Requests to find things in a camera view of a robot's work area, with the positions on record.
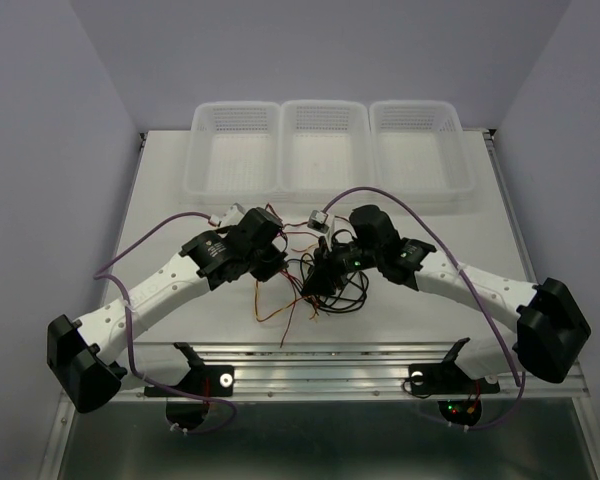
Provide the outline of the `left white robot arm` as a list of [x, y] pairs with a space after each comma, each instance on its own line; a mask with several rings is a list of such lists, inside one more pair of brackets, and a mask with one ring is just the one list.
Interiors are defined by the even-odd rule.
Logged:
[[286, 268], [274, 241], [282, 222], [261, 208], [233, 205], [214, 230], [186, 242], [156, 273], [119, 298], [75, 320], [60, 315], [47, 327], [46, 361], [76, 410], [90, 413], [108, 403], [134, 372], [119, 357], [133, 342], [185, 303], [245, 274], [265, 282]]

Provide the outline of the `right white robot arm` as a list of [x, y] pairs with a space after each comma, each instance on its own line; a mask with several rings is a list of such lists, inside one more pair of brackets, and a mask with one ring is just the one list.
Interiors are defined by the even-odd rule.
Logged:
[[457, 340], [440, 363], [422, 367], [411, 382], [419, 395], [451, 393], [505, 372], [559, 384], [590, 338], [590, 325], [559, 280], [516, 281], [461, 264], [437, 246], [401, 236], [376, 205], [354, 209], [349, 223], [353, 237], [342, 243], [329, 214], [311, 213], [308, 226], [321, 236], [303, 295], [332, 296], [349, 275], [375, 269], [395, 285], [482, 313], [493, 331], [489, 338]]

